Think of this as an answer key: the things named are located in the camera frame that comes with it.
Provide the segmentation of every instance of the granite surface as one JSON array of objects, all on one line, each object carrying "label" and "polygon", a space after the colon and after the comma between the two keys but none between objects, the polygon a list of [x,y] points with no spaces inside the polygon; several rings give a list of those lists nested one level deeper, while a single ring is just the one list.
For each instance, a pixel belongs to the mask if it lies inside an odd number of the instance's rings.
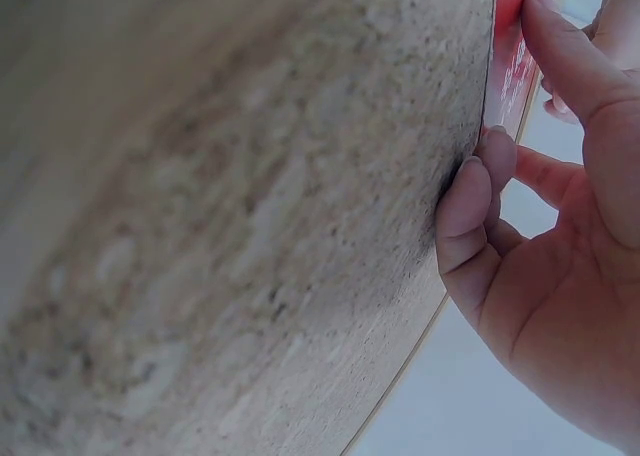
[{"label": "granite surface", "polygon": [[0,454],[340,454],[442,301],[492,4],[0,0]]}]

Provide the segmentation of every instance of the red object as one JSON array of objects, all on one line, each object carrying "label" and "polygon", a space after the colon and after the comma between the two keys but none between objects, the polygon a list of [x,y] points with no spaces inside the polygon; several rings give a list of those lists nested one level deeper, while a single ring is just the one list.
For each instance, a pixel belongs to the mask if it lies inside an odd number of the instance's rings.
[{"label": "red object", "polygon": [[497,0],[493,55],[489,65],[484,126],[504,126],[515,137],[522,124],[537,68],[520,25],[524,0]]}]

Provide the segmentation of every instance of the finger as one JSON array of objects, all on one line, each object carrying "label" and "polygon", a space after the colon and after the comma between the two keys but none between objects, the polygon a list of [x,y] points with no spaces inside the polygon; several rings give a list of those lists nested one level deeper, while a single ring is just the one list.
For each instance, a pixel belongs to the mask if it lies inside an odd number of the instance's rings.
[{"label": "finger", "polygon": [[567,114],[571,111],[569,109],[569,106],[567,106],[567,103],[564,102],[557,91],[553,92],[553,98],[551,99],[551,101],[560,114]]},{"label": "finger", "polygon": [[549,80],[549,78],[547,78],[546,76],[542,77],[542,81],[540,81],[540,86],[542,86],[542,89],[544,89],[547,93],[553,94],[553,85],[551,84],[551,81]]},{"label": "finger", "polygon": [[436,211],[441,273],[473,258],[486,245],[483,222],[491,204],[489,173],[478,157],[467,159]]},{"label": "finger", "polygon": [[598,13],[598,27],[591,39],[616,67],[640,67],[638,0],[606,0]]},{"label": "finger", "polygon": [[549,101],[546,101],[543,107],[548,114],[550,114],[556,119],[559,119],[560,121],[563,121],[568,124],[574,124],[574,125],[580,124],[578,117],[575,114],[573,114],[573,111],[569,110],[566,113],[560,113],[556,109],[556,105],[553,104],[553,100],[551,99]]},{"label": "finger", "polygon": [[483,222],[491,204],[489,172],[465,161],[436,211],[438,268],[449,295],[477,328],[482,304],[501,262],[487,244]]},{"label": "finger", "polygon": [[496,126],[482,135],[476,154],[491,179],[491,204],[484,222],[489,229],[500,217],[500,193],[516,172],[516,143],[505,128]]},{"label": "finger", "polygon": [[525,0],[522,28],[540,69],[583,125],[603,108],[638,96],[629,79],[565,21],[554,0]]},{"label": "finger", "polygon": [[485,230],[487,232],[487,241],[502,258],[523,242],[528,241],[513,226],[502,219],[498,219],[490,228],[485,226]]},{"label": "finger", "polygon": [[516,179],[556,209],[581,169],[579,164],[563,163],[524,146],[518,147]]}]

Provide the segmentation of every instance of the skin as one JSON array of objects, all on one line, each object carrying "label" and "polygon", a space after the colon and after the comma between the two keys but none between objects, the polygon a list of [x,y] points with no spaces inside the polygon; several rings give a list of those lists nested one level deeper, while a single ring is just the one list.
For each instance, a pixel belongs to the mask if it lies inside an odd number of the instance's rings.
[{"label": "skin", "polygon": [[[440,273],[515,377],[584,431],[640,454],[640,85],[554,0],[525,0],[522,24],[584,126],[585,165],[489,131],[438,207]],[[528,240],[499,219],[514,176],[559,210],[555,228]]]},{"label": "skin", "polygon": [[[640,0],[602,0],[602,7],[584,33],[609,60],[629,76],[640,81]],[[578,118],[563,101],[549,78],[542,87],[553,97],[545,110],[555,118],[579,124]]]}]

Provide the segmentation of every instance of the light gray floor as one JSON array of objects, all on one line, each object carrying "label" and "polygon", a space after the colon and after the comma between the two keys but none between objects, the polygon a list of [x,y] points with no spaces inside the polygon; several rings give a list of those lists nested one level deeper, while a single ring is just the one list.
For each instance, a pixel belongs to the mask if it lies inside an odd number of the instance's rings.
[{"label": "light gray floor", "polygon": [[[589,20],[600,0],[566,0],[572,19]],[[582,130],[550,118],[541,92],[524,144],[581,162]],[[511,183],[504,217],[527,236],[555,224],[556,212]],[[492,357],[457,308],[448,304],[406,376],[352,456],[613,456],[556,416]]]}]

